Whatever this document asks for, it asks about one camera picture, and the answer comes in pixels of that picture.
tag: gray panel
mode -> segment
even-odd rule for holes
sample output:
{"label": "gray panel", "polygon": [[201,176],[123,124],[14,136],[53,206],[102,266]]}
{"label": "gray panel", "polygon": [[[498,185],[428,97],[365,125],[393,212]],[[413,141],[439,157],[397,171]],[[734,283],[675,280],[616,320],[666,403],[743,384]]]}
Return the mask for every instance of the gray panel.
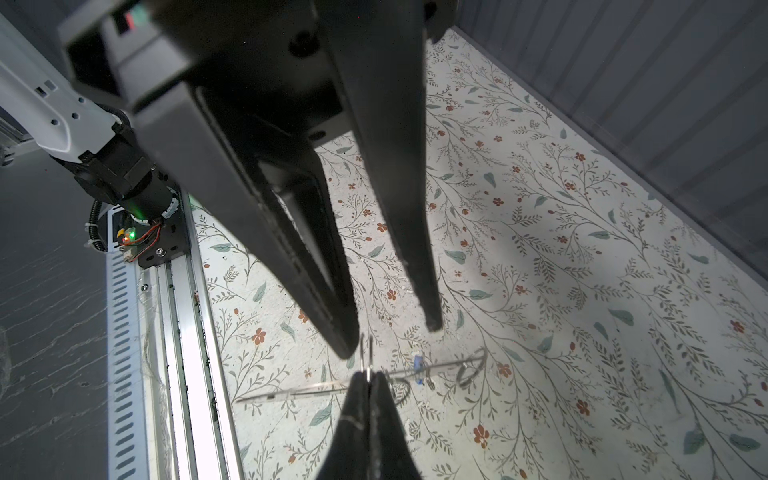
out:
{"label": "gray panel", "polygon": [[[603,128],[615,137],[625,138],[704,54],[718,45],[722,33],[736,24],[743,14],[743,9],[727,7],[723,2],[705,4],[616,112],[609,119],[603,119]],[[609,147],[618,149],[620,145]]]}
{"label": "gray panel", "polygon": [[727,217],[710,233],[766,276],[742,216],[768,195],[768,2],[465,3],[496,61],[696,222]]}
{"label": "gray panel", "polygon": [[480,5],[480,10],[475,19],[473,30],[475,31],[475,36],[478,41],[483,45],[488,43],[488,38],[491,36],[492,30],[490,27],[493,26],[494,20],[498,17],[498,10],[501,8],[502,3],[504,3],[502,0],[489,0]]}
{"label": "gray panel", "polygon": [[[579,51],[568,76],[564,79],[561,90],[550,97],[555,104],[561,105],[564,111],[570,111],[573,101],[589,83],[592,75],[603,64],[604,59],[621,36],[632,16],[637,11],[641,0],[629,0],[628,2],[606,2],[604,14],[599,17],[599,22],[587,23],[588,37]],[[581,38],[572,38],[571,43],[579,46]]]}
{"label": "gray panel", "polygon": [[723,221],[712,223],[709,227],[721,238],[744,247],[751,244],[752,240],[768,237],[768,222],[763,221],[768,211],[768,198],[763,198],[738,214],[732,215]]}
{"label": "gray panel", "polygon": [[738,202],[746,192],[765,185],[768,178],[768,161],[765,161],[767,158],[768,141],[736,159],[717,175],[710,176],[676,200],[694,216],[706,219],[719,208]]}
{"label": "gray panel", "polygon": [[[760,83],[768,74],[765,66],[768,60],[768,48],[751,48],[751,45],[768,45],[768,12],[763,12],[754,22],[737,38],[735,38],[712,62],[701,75],[664,106],[662,112],[651,122],[635,140],[630,148],[641,155],[642,163],[638,167],[645,167],[653,156],[659,153],[667,145],[672,144],[689,126],[703,118],[705,114],[717,102],[729,96],[729,93],[737,89],[745,81]],[[747,85],[736,92],[736,98],[728,98],[722,108],[728,108],[738,101],[738,95],[747,94]],[[764,107],[768,98],[762,95]],[[713,112],[709,120],[714,120],[720,110]]]}
{"label": "gray panel", "polygon": [[558,41],[552,46],[547,63],[536,82],[536,89],[543,93],[547,99],[551,97],[553,87],[568,67],[579,41],[585,34],[588,35],[589,26],[600,10],[602,3],[597,0],[577,2],[571,11],[568,21],[563,25],[563,31],[558,37]]}
{"label": "gray panel", "polygon": [[692,2],[659,2],[650,7],[647,17],[637,26],[632,36],[622,45],[621,50],[605,74],[595,85],[574,118],[586,112],[591,118],[599,119],[603,112],[620,95],[623,89],[631,88],[633,77],[641,74],[646,62],[653,61],[654,50],[662,48],[670,37],[679,31],[680,17]]}
{"label": "gray panel", "polygon": [[[768,82],[763,81],[758,88],[750,91],[731,109],[702,129],[693,141],[676,151],[670,157],[670,161],[647,172],[648,178],[662,189],[675,192],[687,180],[690,181],[695,175],[705,172],[716,162],[725,162],[721,167],[727,167],[729,158],[731,160],[733,158],[727,157],[724,161],[722,159],[734,148],[761,132],[768,123],[764,119],[766,96],[768,96]],[[748,171],[743,170],[741,173],[748,174]],[[707,176],[717,174],[719,174],[718,171],[705,173]],[[688,190],[692,186],[685,184],[685,189]]]}

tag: floral tablecloth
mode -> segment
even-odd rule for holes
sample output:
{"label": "floral tablecloth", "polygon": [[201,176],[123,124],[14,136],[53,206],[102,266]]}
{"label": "floral tablecloth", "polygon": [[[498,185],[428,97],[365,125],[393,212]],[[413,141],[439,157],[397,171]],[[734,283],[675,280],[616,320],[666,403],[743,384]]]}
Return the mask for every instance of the floral tablecloth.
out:
{"label": "floral tablecloth", "polygon": [[[374,364],[484,346],[401,407],[424,478],[765,478],[768,297],[463,38],[428,46],[428,212],[445,328],[428,333],[351,134],[318,149]],[[259,261],[194,212],[249,480],[313,478],[348,378]]]}

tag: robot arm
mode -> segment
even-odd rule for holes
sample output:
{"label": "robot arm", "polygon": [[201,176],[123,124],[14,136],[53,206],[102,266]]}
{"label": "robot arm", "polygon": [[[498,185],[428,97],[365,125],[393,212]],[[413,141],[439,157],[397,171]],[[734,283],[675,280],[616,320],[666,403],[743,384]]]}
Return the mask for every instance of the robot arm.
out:
{"label": "robot arm", "polygon": [[60,161],[82,163],[114,137],[115,120],[75,92],[13,25],[0,15],[0,105],[40,148]]}
{"label": "robot arm", "polygon": [[[101,202],[121,205],[131,215],[121,226],[136,227],[139,234],[165,223],[175,213],[178,199],[166,185],[167,178],[138,147],[127,115],[75,92],[1,15],[0,45],[0,105],[96,199],[88,221],[94,247],[106,250],[107,242],[98,239],[95,226]],[[103,237],[113,239],[114,234],[104,232]],[[139,251],[127,248],[127,260]],[[157,264],[145,261],[148,257],[149,251],[139,264]]]}

